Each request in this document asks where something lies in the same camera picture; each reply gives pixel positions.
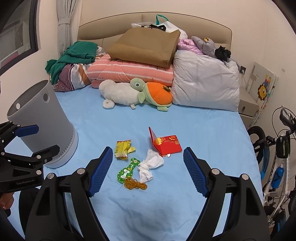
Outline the person's left hand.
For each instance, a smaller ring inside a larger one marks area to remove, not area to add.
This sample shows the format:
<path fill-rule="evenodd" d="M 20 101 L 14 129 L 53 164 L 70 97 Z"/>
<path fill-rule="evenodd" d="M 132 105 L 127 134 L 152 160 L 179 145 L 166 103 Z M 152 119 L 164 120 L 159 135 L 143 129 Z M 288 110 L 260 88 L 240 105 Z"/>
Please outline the person's left hand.
<path fill-rule="evenodd" d="M 4 193 L 0 198 L 0 205 L 3 209 L 10 209 L 14 202 L 14 193 Z"/>

